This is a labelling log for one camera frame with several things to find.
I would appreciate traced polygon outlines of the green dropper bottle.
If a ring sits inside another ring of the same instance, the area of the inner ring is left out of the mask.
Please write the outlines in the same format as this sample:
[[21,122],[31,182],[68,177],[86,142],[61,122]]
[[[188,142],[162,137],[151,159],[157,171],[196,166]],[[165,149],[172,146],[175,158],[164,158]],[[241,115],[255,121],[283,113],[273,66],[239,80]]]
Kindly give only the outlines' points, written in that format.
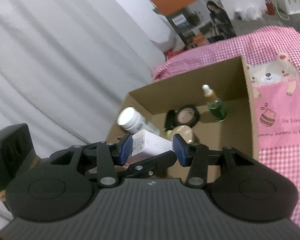
[[206,105],[211,115],[217,121],[223,121],[226,118],[226,110],[221,99],[217,96],[215,91],[210,88],[209,85],[202,85],[204,96],[206,99]]

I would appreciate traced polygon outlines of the orange Philips box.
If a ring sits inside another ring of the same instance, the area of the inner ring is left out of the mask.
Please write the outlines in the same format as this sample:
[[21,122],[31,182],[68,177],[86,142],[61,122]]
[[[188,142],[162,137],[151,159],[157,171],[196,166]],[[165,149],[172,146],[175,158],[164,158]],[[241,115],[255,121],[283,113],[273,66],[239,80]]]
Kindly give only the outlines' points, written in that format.
[[220,0],[151,0],[187,48],[236,37]]

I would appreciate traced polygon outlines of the red package on floor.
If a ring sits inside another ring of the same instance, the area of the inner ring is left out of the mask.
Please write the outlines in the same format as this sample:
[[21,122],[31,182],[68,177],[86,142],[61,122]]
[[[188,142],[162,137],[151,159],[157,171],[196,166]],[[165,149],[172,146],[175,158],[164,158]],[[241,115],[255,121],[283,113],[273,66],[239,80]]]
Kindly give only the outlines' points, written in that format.
[[170,49],[166,52],[164,52],[164,55],[165,55],[165,60],[169,60],[170,58],[174,57],[174,56],[177,56],[185,51],[187,51],[188,48],[187,47],[184,47],[182,50],[180,51],[174,51],[173,49]]

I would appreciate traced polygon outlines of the white plastic bag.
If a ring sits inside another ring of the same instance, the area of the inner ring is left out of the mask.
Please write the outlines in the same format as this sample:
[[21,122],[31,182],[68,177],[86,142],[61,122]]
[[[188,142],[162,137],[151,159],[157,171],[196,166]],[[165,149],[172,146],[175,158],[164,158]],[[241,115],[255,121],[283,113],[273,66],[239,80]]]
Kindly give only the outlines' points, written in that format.
[[236,9],[234,19],[240,21],[255,21],[262,18],[262,12],[259,8],[251,6],[248,9]]

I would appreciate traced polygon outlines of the white rectangular box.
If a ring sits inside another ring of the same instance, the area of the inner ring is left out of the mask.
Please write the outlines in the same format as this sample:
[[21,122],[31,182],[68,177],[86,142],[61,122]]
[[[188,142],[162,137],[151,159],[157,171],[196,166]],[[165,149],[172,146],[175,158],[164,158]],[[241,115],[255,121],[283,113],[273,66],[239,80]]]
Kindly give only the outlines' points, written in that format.
[[172,150],[172,142],[145,129],[132,136],[133,149],[128,158],[130,164]]

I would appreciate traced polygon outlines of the black tape roll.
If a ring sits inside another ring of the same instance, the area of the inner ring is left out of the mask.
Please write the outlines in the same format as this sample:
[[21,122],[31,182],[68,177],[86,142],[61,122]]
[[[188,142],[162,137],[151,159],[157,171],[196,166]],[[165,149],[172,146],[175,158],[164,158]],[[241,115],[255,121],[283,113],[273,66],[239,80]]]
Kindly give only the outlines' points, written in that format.
[[200,113],[196,106],[185,105],[181,107],[175,114],[176,126],[189,126],[193,128],[199,122]]

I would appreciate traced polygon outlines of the white curtain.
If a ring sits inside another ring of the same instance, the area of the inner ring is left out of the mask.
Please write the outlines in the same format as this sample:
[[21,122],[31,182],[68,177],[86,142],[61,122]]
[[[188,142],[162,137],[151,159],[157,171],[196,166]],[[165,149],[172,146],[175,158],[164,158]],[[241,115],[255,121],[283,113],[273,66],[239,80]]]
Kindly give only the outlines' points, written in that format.
[[40,157],[104,140],[164,59],[115,0],[0,0],[0,130],[27,124]]

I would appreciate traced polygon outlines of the red thermos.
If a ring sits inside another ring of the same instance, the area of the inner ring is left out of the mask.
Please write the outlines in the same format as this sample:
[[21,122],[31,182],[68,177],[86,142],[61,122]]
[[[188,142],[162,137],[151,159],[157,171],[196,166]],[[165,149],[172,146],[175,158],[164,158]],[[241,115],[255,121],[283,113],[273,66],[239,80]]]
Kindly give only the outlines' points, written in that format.
[[265,0],[267,14],[268,15],[275,15],[275,7],[271,0]]

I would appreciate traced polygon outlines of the pink checkered tablecloth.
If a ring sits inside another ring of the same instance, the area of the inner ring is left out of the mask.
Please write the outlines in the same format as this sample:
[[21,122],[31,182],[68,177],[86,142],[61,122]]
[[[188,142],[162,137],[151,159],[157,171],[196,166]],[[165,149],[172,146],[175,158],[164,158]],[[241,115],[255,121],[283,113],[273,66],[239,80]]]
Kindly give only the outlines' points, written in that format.
[[259,160],[296,185],[292,220],[300,226],[300,34],[264,27],[177,55],[156,66],[152,78],[160,81],[238,56],[253,87]]

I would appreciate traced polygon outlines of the gold lid cream jar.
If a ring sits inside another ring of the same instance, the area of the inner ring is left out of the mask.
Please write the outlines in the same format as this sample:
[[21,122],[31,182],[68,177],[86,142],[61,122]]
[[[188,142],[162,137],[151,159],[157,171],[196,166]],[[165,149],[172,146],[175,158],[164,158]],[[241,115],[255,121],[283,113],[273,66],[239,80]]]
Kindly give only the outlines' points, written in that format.
[[181,126],[177,126],[174,129],[172,129],[171,131],[167,132],[167,139],[172,141],[174,135],[179,134],[181,135],[181,137],[188,143],[191,144],[195,141],[195,136],[194,133],[192,131],[192,128],[190,128],[189,126],[185,126],[185,125],[181,125]]

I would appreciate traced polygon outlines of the brown cardboard box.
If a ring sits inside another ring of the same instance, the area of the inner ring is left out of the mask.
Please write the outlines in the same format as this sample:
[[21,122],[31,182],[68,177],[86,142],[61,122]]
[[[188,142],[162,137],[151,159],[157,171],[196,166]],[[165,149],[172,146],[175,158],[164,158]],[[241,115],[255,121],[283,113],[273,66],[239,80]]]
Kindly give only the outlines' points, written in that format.
[[[257,126],[253,123],[249,73],[241,57],[180,74],[129,92],[121,108],[134,107],[155,127],[164,129],[166,113],[194,105],[199,122],[192,129],[199,142],[211,150],[223,150],[207,168],[207,181],[229,187],[249,188],[260,183]],[[209,112],[203,85],[221,98],[226,118],[217,121]]]

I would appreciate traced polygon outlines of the white pill bottle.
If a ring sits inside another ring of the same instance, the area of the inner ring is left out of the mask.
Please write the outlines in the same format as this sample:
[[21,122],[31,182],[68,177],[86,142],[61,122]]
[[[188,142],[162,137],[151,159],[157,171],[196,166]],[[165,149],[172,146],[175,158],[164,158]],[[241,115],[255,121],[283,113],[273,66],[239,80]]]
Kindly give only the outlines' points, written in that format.
[[133,107],[125,108],[119,114],[117,124],[131,134],[136,134],[145,129],[153,134],[160,135],[159,129]]

